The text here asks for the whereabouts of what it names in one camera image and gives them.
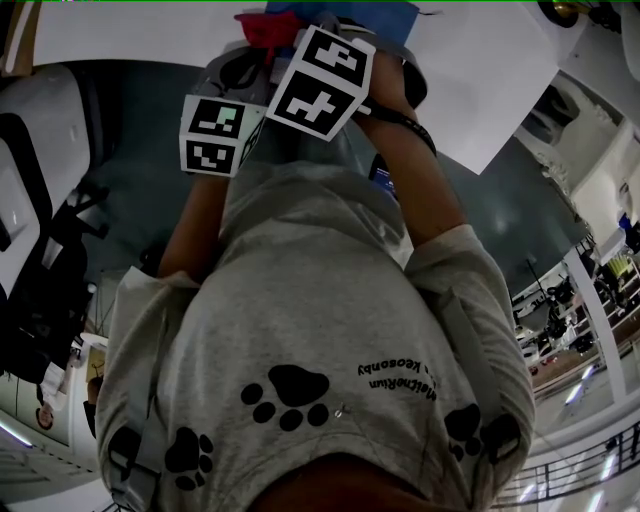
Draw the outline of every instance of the railing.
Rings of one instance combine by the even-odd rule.
[[[640,464],[640,422],[580,453],[523,469],[500,493],[493,508],[539,503],[574,494]]]

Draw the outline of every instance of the gray t-shirt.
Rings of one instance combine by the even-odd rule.
[[[102,463],[153,342],[138,320],[170,287],[193,298],[157,387],[168,447],[158,510],[246,510],[280,476],[331,453],[384,468],[436,504],[489,506],[523,464],[534,421],[507,289],[470,226],[418,247],[403,269],[394,257],[404,237],[397,203],[376,185],[297,162],[230,207],[224,253],[199,290],[184,275],[132,269],[98,401]],[[419,290],[460,299],[519,424],[518,450],[497,465],[474,390]]]

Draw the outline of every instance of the gray backpack strap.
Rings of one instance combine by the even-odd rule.
[[[189,293],[162,290],[132,329],[153,329],[157,334],[155,343],[147,340],[147,353],[129,375],[127,423],[109,441],[107,471],[113,501],[136,512],[152,507],[167,448],[167,430],[158,412],[156,389],[162,363],[180,323],[177,318],[169,318],[168,310],[173,308],[173,313],[182,315],[192,298]],[[161,321],[155,326],[158,316]]]
[[[489,461],[497,464],[518,449],[521,433],[515,418],[502,408],[496,376],[484,354],[480,337],[453,290],[443,295],[419,291],[440,322],[469,381],[482,416],[480,438],[487,448]]]

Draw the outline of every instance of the sleeve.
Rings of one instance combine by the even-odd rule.
[[[110,439],[127,422],[131,376],[140,365],[153,364],[149,354],[157,348],[162,315],[167,314],[171,330],[176,331],[198,288],[184,272],[155,279],[136,268],[131,268],[120,282],[107,343],[104,380],[96,404],[101,466],[108,457]]]
[[[419,291],[457,297],[494,374],[500,405],[520,427],[519,449],[495,468],[493,485],[500,487],[524,464],[535,419],[531,377],[515,337],[504,277],[469,225],[418,247],[405,274]]]

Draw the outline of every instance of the floor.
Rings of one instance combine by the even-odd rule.
[[[111,227],[108,236],[84,239],[89,279],[98,282],[103,273],[139,264],[145,249],[168,239],[191,181],[180,171],[178,131],[184,95],[199,72],[172,64],[119,63],[121,140],[112,158],[86,178],[111,190],[98,215]],[[512,294],[533,281],[527,259],[544,274],[584,236],[584,226],[515,139],[481,176],[444,155],[440,161]]]
[[[640,364],[632,351],[621,358],[621,363],[627,394],[629,394],[640,387]],[[564,388],[559,388],[554,395],[536,401],[536,435],[545,436],[557,432],[613,405],[606,368],[583,381],[576,398],[571,403],[565,404],[571,390],[579,382],[579,380],[570,381]]]

